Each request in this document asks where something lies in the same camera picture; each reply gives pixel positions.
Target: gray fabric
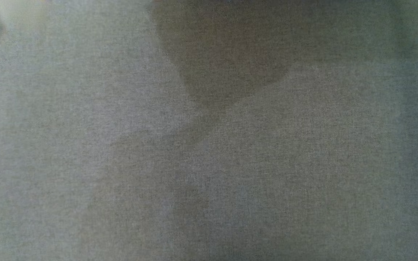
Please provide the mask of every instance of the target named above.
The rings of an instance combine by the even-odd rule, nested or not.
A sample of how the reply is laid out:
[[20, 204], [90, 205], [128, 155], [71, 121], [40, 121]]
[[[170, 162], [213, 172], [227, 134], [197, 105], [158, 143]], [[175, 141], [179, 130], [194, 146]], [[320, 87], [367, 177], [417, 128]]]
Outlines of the gray fabric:
[[418, 1], [55, 2], [0, 45], [3, 260], [418, 260]]

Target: fabric texture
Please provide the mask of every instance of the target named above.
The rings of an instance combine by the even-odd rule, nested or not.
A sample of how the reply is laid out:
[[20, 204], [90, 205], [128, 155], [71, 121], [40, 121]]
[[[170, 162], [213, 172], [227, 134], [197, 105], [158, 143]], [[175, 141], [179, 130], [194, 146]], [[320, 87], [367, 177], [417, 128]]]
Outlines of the fabric texture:
[[4, 260], [418, 260], [418, 1], [54, 1], [0, 44]]

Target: gray cloth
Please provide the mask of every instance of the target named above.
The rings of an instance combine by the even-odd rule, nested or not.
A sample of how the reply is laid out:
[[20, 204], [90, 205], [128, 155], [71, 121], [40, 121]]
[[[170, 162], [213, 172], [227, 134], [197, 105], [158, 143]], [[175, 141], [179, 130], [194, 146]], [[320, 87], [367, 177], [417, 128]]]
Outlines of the gray cloth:
[[418, 1], [53, 5], [0, 45], [0, 261], [418, 260]]

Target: blurry object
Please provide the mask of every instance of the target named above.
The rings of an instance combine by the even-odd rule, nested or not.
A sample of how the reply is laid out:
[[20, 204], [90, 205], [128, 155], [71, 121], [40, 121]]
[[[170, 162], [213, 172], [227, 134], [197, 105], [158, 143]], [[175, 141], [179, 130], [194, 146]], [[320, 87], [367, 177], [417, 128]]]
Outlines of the blurry object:
[[6, 28], [39, 29], [47, 9], [46, 0], [0, 0], [0, 37]]
[[0, 0], [0, 23], [17, 29], [37, 29], [46, 21], [46, 0]]

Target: gray fabric surface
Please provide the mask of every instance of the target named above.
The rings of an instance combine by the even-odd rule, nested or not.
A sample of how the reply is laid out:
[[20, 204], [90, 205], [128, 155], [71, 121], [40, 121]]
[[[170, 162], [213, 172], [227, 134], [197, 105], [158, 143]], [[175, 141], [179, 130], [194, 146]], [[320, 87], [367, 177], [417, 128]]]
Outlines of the gray fabric surface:
[[0, 261], [418, 260], [418, 1], [54, 3], [0, 45]]

